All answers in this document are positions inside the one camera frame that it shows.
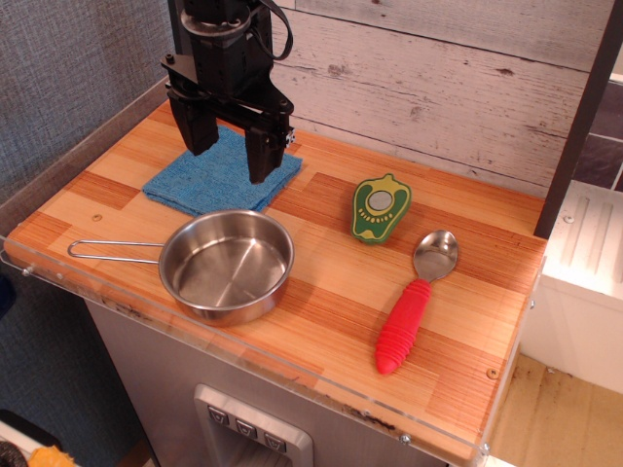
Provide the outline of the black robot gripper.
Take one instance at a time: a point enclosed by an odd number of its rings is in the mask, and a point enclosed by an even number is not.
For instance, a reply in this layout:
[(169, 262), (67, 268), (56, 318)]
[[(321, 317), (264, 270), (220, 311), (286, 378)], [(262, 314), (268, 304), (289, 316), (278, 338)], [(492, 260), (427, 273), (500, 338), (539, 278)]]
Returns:
[(168, 98), (187, 149), (218, 141), (218, 119), (245, 130), (249, 181), (261, 184), (294, 141), (293, 103), (271, 81), (293, 33), (274, 1), (185, 1), (181, 22), (192, 54), (167, 54)]

